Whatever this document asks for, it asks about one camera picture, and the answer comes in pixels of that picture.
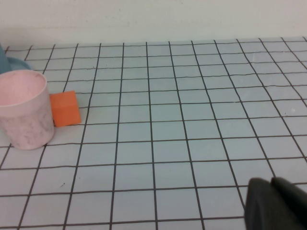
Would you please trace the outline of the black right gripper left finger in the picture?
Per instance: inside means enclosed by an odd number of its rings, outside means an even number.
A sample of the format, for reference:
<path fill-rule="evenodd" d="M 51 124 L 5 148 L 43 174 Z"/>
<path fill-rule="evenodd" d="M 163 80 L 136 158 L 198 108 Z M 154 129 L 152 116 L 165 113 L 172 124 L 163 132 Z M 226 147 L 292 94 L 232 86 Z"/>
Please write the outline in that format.
<path fill-rule="evenodd" d="M 279 230 L 283 222 L 283 201 L 268 181 L 252 178 L 244 214 L 248 230 Z"/>

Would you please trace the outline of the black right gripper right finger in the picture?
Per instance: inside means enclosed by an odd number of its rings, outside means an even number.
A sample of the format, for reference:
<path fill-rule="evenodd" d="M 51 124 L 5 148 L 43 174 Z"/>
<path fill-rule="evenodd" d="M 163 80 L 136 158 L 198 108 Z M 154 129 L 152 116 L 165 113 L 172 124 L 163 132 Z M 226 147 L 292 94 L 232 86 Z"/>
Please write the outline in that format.
<path fill-rule="evenodd" d="M 307 193 L 284 178 L 271 179 L 271 185 L 280 194 L 297 221 L 307 229 Z"/>

